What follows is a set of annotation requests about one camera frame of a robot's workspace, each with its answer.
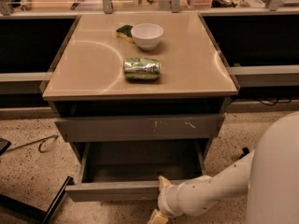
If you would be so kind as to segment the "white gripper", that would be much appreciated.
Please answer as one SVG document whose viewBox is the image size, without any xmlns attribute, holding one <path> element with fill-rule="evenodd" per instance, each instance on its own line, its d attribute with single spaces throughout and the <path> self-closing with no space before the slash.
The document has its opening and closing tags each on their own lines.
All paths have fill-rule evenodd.
<svg viewBox="0 0 299 224">
<path fill-rule="evenodd" d="M 168 217 L 179 217 L 184 214 L 182 202 L 178 199 L 183 184 L 173 185 L 171 182 L 160 175 L 159 179 L 159 196 L 158 207 L 155 209 L 148 221 L 148 224 L 166 224 Z"/>
</svg>

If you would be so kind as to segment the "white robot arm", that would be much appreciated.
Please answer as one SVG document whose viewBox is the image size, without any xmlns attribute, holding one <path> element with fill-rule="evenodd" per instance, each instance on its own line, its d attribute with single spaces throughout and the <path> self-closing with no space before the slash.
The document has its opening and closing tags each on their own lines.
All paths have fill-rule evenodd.
<svg viewBox="0 0 299 224">
<path fill-rule="evenodd" d="M 161 176 L 159 191 L 148 224 L 197 217 L 241 195 L 247 197 L 246 224 L 299 224 L 299 112 L 274 122 L 253 151 L 217 175 L 178 185 Z"/>
</svg>

